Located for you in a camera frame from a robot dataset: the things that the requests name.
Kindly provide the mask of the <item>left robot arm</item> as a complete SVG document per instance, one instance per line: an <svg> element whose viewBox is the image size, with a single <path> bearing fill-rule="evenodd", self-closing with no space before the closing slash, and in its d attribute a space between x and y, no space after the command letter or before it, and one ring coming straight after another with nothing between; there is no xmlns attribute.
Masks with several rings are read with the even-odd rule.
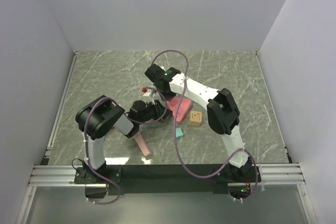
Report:
<svg viewBox="0 0 336 224"><path fill-rule="evenodd" d="M127 138L134 138L143 156L149 158L152 151L139 132L144 123L160 121L172 115L172 111L163 105L160 100L153 98L136 100L126 112L111 98L105 95L82 108L76 115L76 122L82 132L85 143L85 157L82 169L77 169L77 175L87 178L92 183L109 178L106 160L104 157L104 137L111 130L116 129Z"/></svg>

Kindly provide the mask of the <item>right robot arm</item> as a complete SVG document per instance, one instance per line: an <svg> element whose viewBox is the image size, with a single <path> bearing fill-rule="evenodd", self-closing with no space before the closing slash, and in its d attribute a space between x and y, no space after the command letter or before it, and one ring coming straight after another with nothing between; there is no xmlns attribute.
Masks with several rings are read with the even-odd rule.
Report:
<svg viewBox="0 0 336 224"><path fill-rule="evenodd" d="M210 128L221 136L228 155L244 148L239 129L240 111L228 89L210 88L175 68L164 70L156 64L148 67L145 75L166 99L180 94L203 107Z"/></svg>

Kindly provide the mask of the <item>pink triangular power strip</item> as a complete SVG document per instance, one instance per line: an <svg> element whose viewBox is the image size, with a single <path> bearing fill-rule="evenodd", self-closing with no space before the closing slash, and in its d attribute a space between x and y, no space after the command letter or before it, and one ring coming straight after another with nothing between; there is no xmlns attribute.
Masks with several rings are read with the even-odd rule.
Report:
<svg viewBox="0 0 336 224"><path fill-rule="evenodd" d="M183 122L185 116L187 115L192 105L192 100L188 98L183 98L179 111L177 111L179 102L180 102L179 97L174 97L167 101L167 106L172 111L173 116L176 117L177 124L181 124Z"/></svg>

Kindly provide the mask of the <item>pink long power strip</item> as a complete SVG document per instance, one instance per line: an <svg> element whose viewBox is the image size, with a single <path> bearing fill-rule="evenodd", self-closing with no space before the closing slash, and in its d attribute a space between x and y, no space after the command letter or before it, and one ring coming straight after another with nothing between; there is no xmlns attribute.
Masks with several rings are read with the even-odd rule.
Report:
<svg viewBox="0 0 336 224"><path fill-rule="evenodd" d="M143 136L141 135L140 132L137 132L135 135L134 135L134 139L138 145L138 147L140 148L143 156L148 159L150 158L153 153L152 151L150 150L150 148L148 147L146 141L144 140Z"/></svg>

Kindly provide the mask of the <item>teal cube block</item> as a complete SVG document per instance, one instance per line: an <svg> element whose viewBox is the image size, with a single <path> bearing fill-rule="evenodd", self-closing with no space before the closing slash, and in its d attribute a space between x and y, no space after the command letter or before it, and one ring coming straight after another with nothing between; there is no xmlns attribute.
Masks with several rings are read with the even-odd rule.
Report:
<svg viewBox="0 0 336 224"><path fill-rule="evenodd" d="M176 128L175 129L175 137L180 138L180 137L183 137L183 136L184 136L184 133L183 133L182 129L180 127Z"/></svg>

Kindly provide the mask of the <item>wooden cube block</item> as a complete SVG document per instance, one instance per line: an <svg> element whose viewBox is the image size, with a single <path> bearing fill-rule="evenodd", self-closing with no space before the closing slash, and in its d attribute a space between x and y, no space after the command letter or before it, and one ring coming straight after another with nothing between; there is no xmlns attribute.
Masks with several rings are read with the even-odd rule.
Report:
<svg viewBox="0 0 336 224"><path fill-rule="evenodd" d="M200 111L191 111L190 117L188 120L188 125L193 127L199 127L202 123L202 112Z"/></svg>

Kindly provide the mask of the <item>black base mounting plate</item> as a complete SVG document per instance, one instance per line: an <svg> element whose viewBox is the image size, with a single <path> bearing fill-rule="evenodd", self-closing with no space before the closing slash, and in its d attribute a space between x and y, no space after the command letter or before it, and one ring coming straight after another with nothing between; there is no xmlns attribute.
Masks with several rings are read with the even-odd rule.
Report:
<svg viewBox="0 0 336 224"><path fill-rule="evenodd" d="M228 164L218 175L198 179L181 165L106 165L98 173L121 188L121 194L140 193L194 193L228 194L230 183L260 182L259 169L243 173Z"/></svg>

